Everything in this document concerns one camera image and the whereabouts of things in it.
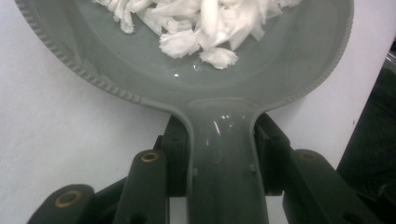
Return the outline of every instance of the white food pieces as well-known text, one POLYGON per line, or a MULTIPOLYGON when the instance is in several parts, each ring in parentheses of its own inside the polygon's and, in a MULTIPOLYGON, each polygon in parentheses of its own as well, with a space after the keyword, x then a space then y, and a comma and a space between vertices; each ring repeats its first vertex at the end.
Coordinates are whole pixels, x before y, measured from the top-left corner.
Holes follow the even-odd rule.
POLYGON ((224 69, 229 65, 236 64, 238 57, 228 49, 213 48, 199 54, 202 61, 211 63, 215 68, 224 69))
POLYGON ((132 14, 160 37, 160 49, 173 58, 192 55, 215 68, 236 64, 233 52, 252 35, 261 41, 266 20, 302 0, 92 0, 114 13, 126 34, 134 32, 132 14), (230 50, 217 48, 228 42, 230 50))
POLYGON ((182 58, 186 54, 192 55, 199 48, 192 29, 172 35, 161 35, 160 38, 160 49, 172 58, 182 58))

